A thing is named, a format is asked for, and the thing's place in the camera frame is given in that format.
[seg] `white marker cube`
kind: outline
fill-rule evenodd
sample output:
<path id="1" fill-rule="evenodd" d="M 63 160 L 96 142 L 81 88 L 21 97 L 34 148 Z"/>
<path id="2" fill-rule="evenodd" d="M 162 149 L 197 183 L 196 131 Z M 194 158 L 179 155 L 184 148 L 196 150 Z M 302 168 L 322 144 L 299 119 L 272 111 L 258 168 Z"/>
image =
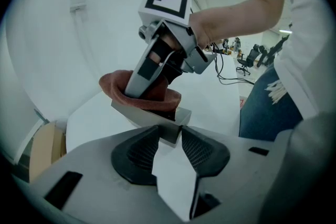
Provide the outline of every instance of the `white marker cube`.
<path id="1" fill-rule="evenodd" d="M 142 0 L 139 15 L 144 26 L 161 19 L 187 26 L 190 7 L 191 0 Z"/>

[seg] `blue jeans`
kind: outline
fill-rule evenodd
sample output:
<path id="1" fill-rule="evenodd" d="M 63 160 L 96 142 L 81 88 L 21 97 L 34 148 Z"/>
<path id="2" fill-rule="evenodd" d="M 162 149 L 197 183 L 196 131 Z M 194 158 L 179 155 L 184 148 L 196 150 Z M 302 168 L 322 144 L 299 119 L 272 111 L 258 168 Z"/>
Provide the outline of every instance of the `blue jeans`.
<path id="1" fill-rule="evenodd" d="M 265 89 L 278 79 L 274 65 L 271 64 L 256 81 L 240 111 L 240 137 L 274 141 L 279 132 L 293 129 L 302 120 L 288 93 L 278 103 L 272 104 L 269 91 Z"/>

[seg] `person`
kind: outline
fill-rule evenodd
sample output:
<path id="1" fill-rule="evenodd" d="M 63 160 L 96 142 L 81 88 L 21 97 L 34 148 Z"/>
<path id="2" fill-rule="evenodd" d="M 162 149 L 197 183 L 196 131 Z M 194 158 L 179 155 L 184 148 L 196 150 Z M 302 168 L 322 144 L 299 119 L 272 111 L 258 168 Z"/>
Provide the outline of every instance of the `person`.
<path id="1" fill-rule="evenodd" d="M 239 39 L 239 37 L 235 38 L 235 41 L 233 42 L 233 48 L 234 48 L 235 52 L 238 52 L 238 50 L 240 49 L 240 39 Z"/>
<path id="2" fill-rule="evenodd" d="M 246 0 L 193 13 L 198 45 L 273 28 L 285 0 Z M 290 0 L 292 34 L 256 81 L 240 112 L 239 136 L 273 141 L 302 119 L 336 109 L 336 27 L 326 0 Z"/>
<path id="3" fill-rule="evenodd" d="M 214 48 L 214 52 L 218 53 L 218 54 L 222 54 L 223 53 L 223 41 L 219 40 L 216 41 L 215 44 L 217 45 L 217 47 Z"/>
<path id="4" fill-rule="evenodd" d="M 229 46 L 229 39 L 228 38 L 224 38 L 223 39 L 223 48 L 227 49 Z"/>

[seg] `white wall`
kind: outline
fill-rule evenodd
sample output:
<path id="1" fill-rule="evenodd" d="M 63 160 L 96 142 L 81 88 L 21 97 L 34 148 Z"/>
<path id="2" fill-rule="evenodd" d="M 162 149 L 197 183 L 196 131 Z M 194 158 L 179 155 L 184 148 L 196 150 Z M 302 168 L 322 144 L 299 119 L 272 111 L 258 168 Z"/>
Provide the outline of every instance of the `white wall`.
<path id="1" fill-rule="evenodd" d="M 4 22 L 0 36 L 0 149 L 13 162 L 29 141 L 25 143 L 25 138 L 38 122 L 38 116 L 13 69 Z"/>
<path id="2" fill-rule="evenodd" d="M 15 0 L 7 18 L 14 69 L 49 120 L 67 117 L 100 91 L 100 75 L 134 69 L 146 48 L 138 37 L 141 0 L 87 0 L 81 14 L 91 55 L 77 36 L 69 0 Z M 100 75 L 92 70 L 97 66 Z"/>
<path id="3" fill-rule="evenodd" d="M 275 46 L 276 43 L 278 43 L 280 38 L 280 35 L 267 30 L 265 32 L 263 32 L 262 34 L 262 40 L 261 40 L 261 44 L 260 45 L 264 45 L 265 48 L 267 48 L 267 50 L 269 50 L 271 47 Z"/>
<path id="4" fill-rule="evenodd" d="M 191 2 L 191 9 L 193 10 L 193 12 L 199 12 L 200 11 L 200 7 L 198 6 L 198 4 L 192 0 Z"/>
<path id="5" fill-rule="evenodd" d="M 242 53 L 244 54 L 244 58 L 248 56 L 250 51 L 253 49 L 254 44 L 261 44 L 261 40 L 263 38 L 262 33 L 247 35 L 247 36 L 239 36 Z M 229 45 L 232 45 L 232 42 L 235 38 L 229 38 Z"/>

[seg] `office chair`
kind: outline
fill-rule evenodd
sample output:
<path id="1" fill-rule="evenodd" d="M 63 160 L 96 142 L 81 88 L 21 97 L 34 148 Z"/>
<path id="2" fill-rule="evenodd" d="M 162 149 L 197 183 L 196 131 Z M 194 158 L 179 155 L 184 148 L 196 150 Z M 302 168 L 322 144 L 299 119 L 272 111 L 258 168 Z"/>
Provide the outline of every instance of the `office chair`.
<path id="1" fill-rule="evenodd" d="M 258 57 L 258 55 L 259 55 L 259 51 L 252 49 L 249 55 L 246 57 L 246 60 L 237 59 L 237 61 L 241 64 L 241 67 L 237 67 L 236 71 L 242 70 L 244 72 L 244 76 L 245 76 L 245 72 L 251 75 L 251 73 L 248 72 L 247 68 L 253 66 L 253 62 Z"/>

